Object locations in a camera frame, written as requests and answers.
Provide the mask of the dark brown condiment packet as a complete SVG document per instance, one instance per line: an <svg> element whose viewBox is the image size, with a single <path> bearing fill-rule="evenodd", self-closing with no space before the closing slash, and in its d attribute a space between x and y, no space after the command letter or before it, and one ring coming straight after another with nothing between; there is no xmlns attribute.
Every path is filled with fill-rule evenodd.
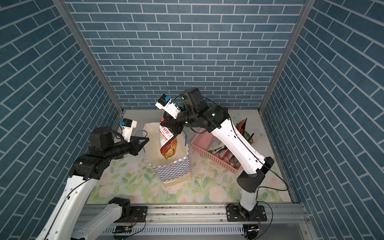
<svg viewBox="0 0 384 240"><path fill-rule="evenodd" d="M160 152L168 160L173 157L177 151L178 140L167 128L159 124Z"/></svg>

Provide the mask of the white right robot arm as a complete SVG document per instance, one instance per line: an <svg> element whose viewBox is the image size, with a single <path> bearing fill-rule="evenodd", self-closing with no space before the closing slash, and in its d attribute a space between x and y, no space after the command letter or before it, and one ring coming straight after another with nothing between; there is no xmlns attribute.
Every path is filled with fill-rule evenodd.
<svg viewBox="0 0 384 240"><path fill-rule="evenodd" d="M184 127L200 127L218 138L237 158L243 172L237 178L242 188L240 206L251 212L258 204L258 188L265 175L274 164L271 157L264 157L241 135L232 123L228 111L217 105L208 105L197 88L190 88L181 93L184 108L168 95L162 95L156 107L164 111L161 126L172 134L180 134Z"/></svg>

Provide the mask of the pink plastic basket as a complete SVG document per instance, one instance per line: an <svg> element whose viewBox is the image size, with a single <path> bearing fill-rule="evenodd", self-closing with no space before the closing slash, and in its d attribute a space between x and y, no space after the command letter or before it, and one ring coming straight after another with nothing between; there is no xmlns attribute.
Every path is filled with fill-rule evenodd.
<svg viewBox="0 0 384 240"><path fill-rule="evenodd" d="M211 133L208 133L208 132L204 133L204 129L200 130L196 134L196 136L193 138L193 140L191 141L193 149L196 152L198 152L199 154L201 154L201 155L207 157L208 159L210 159L211 161L217 163L221 167L227 169L229 172L232 172L234 174L241 172L243 170L242 167L240 167L237 170L237 169L233 168L231 165L229 165L228 163L226 163L225 161L219 159L218 157L216 157L215 155L213 155L207 151L209 143L213 137L214 136Z"/></svg>

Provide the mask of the black condiment packet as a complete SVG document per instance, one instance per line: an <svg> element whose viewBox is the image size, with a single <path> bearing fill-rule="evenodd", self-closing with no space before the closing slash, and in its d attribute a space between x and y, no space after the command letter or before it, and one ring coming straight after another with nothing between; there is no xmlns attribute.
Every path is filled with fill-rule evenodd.
<svg viewBox="0 0 384 240"><path fill-rule="evenodd" d="M219 150L217 157L231 166L233 166L236 161L236 157L227 147Z"/></svg>

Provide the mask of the orange red condiment packet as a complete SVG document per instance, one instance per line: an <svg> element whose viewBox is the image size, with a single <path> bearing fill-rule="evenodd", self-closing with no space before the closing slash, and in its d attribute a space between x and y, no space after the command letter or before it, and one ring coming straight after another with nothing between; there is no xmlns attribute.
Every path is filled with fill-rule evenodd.
<svg viewBox="0 0 384 240"><path fill-rule="evenodd" d="M248 119L241 120L239 123L236 124L236 128L239 131L239 133L243 136L246 129L246 123Z"/></svg>

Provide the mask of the white condiment packet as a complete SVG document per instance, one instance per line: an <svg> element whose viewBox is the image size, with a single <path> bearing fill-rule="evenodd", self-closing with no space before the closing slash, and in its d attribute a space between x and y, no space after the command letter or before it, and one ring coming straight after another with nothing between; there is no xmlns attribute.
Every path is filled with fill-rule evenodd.
<svg viewBox="0 0 384 240"><path fill-rule="evenodd" d="M220 141L217 137L213 137L206 151L214 155L224 147L225 145L222 143L222 141Z"/></svg>

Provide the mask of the blue checkered paper bag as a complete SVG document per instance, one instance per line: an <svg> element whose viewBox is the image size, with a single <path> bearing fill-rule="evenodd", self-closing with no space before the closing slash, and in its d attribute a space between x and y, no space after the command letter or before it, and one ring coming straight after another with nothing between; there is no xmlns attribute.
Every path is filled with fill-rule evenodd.
<svg viewBox="0 0 384 240"><path fill-rule="evenodd" d="M146 161L169 189L191 179L189 146L185 132L174 136L159 123L144 126L150 141L145 146Z"/></svg>

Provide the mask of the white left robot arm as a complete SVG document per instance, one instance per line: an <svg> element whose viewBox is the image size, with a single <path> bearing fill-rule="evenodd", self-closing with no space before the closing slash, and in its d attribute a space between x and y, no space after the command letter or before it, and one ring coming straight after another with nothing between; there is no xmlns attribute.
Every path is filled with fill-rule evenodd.
<svg viewBox="0 0 384 240"><path fill-rule="evenodd" d="M132 127L122 129L123 133L119 133L111 127L99 127L90 133L89 150L73 163L63 194L39 233L39 240L95 240L112 223L130 218L130 200L115 197L96 217L75 230L86 200L111 161L127 154L138 155L150 141L132 136Z"/></svg>

